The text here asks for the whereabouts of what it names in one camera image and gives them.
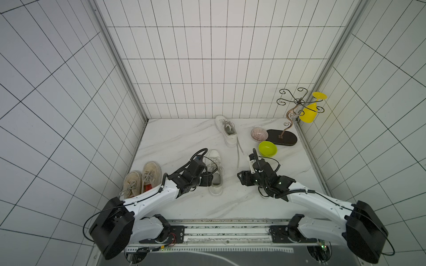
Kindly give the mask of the white sneaker with laces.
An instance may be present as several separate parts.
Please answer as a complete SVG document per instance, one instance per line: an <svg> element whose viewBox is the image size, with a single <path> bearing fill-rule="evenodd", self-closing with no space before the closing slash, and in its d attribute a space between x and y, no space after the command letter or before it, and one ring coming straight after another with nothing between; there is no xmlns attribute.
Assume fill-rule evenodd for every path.
<svg viewBox="0 0 426 266"><path fill-rule="evenodd" d="M238 170L240 167L241 154L244 154L244 152L239 142L235 124L229 121L226 117L222 115L218 115L215 117L215 126L217 130L223 135L226 146L236 148L237 150L236 169Z"/></svg>

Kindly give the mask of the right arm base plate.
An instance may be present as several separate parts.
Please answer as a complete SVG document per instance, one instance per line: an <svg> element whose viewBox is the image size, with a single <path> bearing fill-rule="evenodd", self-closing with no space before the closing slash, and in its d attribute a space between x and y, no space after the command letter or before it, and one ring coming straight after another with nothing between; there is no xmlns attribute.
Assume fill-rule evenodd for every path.
<svg viewBox="0 0 426 266"><path fill-rule="evenodd" d="M288 229L287 226L270 226L269 234L273 243L317 243L316 238L304 237L298 229Z"/></svg>

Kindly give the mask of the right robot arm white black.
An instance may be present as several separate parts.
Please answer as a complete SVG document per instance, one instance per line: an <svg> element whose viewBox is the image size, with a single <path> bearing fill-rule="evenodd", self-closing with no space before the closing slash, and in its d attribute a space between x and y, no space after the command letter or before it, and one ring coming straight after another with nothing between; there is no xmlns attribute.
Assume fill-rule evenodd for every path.
<svg viewBox="0 0 426 266"><path fill-rule="evenodd" d="M317 239L344 245L368 263L379 262L388 242L388 231L369 204L341 201L309 189L293 178L278 175L256 152L248 158L250 170L237 174L242 185L257 186L268 197L304 206L324 217L295 214L279 236L293 243Z"/></svg>

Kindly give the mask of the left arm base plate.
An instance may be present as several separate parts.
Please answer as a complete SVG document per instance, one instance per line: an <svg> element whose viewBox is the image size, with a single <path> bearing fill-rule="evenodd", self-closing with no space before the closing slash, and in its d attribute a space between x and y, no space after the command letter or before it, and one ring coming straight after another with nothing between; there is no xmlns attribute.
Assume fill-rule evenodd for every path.
<svg viewBox="0 0 426 266"><path fill-rule="evenodd" d="M182 244L184 242L185 226L170 226L164 229L156 239L143 239L140 244Z"/></svg>

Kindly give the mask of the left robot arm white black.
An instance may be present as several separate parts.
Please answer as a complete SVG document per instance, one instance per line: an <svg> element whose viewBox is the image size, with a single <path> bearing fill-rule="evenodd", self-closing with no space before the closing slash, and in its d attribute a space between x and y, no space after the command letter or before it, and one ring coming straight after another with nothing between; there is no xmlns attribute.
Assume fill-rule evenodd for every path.
<svg viewBox="0 0 426 266"><path fill-rule="evenodd" d="M159 207L173 202L197 187L209 187L218 171L207 169L203 159L207 148L197 151L190 160L172 174L164 174L161 184L133 198L110 199L104 208L95 213L95 221L84 237L92 241L106 260L119 255L132 242L156 239L164 242L168 222L161 215L147 215Z"/></svg>

